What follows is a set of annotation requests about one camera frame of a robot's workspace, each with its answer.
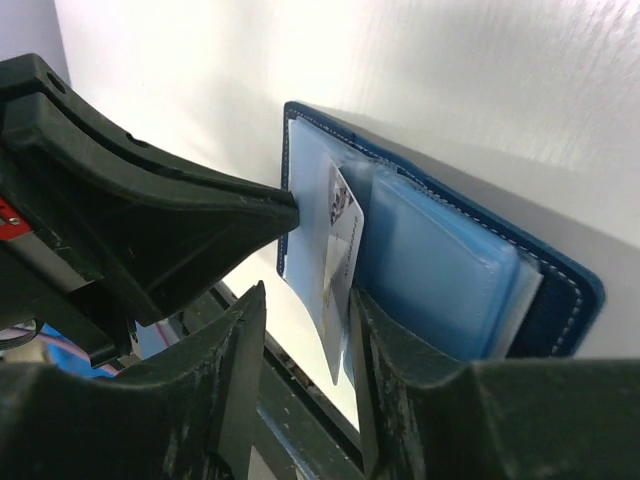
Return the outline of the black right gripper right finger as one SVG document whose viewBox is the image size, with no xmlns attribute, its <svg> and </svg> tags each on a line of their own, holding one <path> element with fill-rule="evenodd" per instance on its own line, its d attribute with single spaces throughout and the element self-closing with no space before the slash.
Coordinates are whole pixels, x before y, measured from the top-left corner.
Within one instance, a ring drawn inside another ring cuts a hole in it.
<svg viewBox="0 0 640 480">
<path fill-rule="evenodd" d="M 350 293 L 368 479 L 635 479 L 634 359 L 457 361 Z"/>
</svg>

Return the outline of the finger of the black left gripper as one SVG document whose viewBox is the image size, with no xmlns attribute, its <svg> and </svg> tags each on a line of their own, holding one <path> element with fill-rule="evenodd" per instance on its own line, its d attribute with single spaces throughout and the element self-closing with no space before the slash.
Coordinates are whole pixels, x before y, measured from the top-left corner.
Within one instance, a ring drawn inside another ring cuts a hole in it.
<svg viewBox="0 0 640 480">
<path fill-rule="evenodd" d="M 289 192 L 134 138 L 35 54 L 1 64 L 1 194 L 145 325 L 299 223 Z"/>
</svg>

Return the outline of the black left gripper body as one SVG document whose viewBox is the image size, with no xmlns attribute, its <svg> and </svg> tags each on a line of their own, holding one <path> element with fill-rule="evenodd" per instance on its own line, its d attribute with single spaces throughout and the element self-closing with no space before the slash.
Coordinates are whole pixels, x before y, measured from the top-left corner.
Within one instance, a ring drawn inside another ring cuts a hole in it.
<svg viewBox="0 0 640 480">
<path fill-rule="evenodd" d="M 140 174 L 104 147 L 2 150 L 2 324 L 49 324 L 93 366 L 134 360 L 145 313 Z"/>
</svg>

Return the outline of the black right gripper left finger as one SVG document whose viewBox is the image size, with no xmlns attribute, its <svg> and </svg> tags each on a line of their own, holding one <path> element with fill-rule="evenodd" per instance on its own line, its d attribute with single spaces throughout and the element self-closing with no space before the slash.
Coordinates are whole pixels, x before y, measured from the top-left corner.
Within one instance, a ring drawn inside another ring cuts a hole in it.
<svg viewBox="0 0 640 480">
<path fill-rule="evenodd" d="M 244 479 L 266 327 L 263 284 L 118 376 L 1 368 L 5 479 Z"/>
</svg>

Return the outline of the blue leather card holder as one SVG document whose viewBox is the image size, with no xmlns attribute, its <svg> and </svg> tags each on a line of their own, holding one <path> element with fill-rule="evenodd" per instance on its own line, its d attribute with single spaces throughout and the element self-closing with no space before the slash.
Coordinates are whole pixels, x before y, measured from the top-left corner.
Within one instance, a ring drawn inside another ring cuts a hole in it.
<svg viewBox="0 0 640 480">
<path fill-rule="evenodd" d="M 462 361 L 573 354 L 605 291 L 583 265 L 439 182 L 407 158 L 299 102 L 284 107 L 281 184 L 299 209 L 277 271 L 307 309 L 322 347 L 329 167 L 364 213 L 351 289 Z M 355 375 L 347 323 L 333 377 Z"/>
</svg>

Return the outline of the silver card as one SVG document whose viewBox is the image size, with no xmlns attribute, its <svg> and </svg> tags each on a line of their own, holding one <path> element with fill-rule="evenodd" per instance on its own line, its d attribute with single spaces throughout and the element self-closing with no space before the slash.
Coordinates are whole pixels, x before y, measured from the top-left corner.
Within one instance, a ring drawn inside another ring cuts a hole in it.
<svg viewBox="0 0 640 480">
<path fill-rule="evenodd" d="M 364 213 L 334 162 L 329 167 L 326 255 L 322 291 L 322 342 L 332 369 L 340 366 L 345 341 L 347 300 L 364 228 Z"/>
</svg>

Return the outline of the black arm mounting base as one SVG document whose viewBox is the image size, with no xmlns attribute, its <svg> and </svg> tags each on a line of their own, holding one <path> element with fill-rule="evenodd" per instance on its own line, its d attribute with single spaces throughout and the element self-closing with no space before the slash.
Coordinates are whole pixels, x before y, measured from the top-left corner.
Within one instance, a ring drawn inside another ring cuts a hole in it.
<svg viewBox="0 0 640 480">
<path fill-rule="evenodd" d="M 196 322 L 166 353 L 168 445 L 154 479 L 247 479 L 257 453 L 278 479 L 359 479 L 355 430 L 266 332 L 263 284 L 162 295 Z"/>
</svg>

